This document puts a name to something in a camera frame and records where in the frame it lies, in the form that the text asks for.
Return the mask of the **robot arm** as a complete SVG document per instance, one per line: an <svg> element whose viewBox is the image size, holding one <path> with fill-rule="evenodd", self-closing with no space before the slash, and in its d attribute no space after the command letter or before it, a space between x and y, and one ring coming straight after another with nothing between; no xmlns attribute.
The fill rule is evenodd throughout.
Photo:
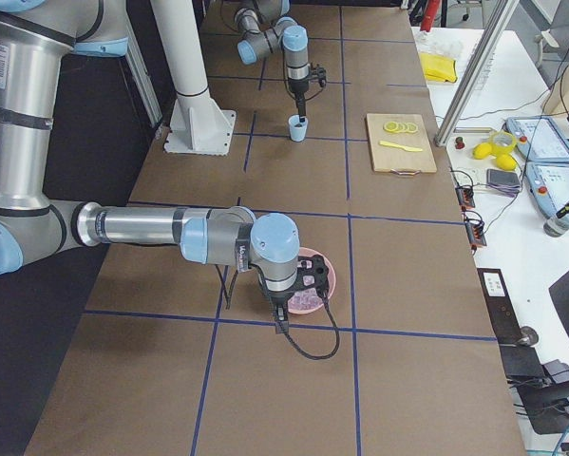
<svg viewBox="0 0 569 456"><path fill-rule="evenodd" d="M306 120L306 93L310 88L307 31L287 15L289 1L241 1L234 21L241 40L237 52L244 65L256 63L281 50L286 81L292 92L297 114Z"/></svg>
<svg viewBox="0 0 569 456"><path fill-rule="evenodd" d="M121 58L129 49L123 1L0 1L0 333L9 320L40 314L33 293L55 302L79 298L96 280L110 245L168 246L190 260L241 265L248 253L267 274L270 294L289 295L290 264L261 253L266 226L244 207L128 208L83 201L138 169L123 130L102 127L63 107L58 85L67 55Z"/></svg>

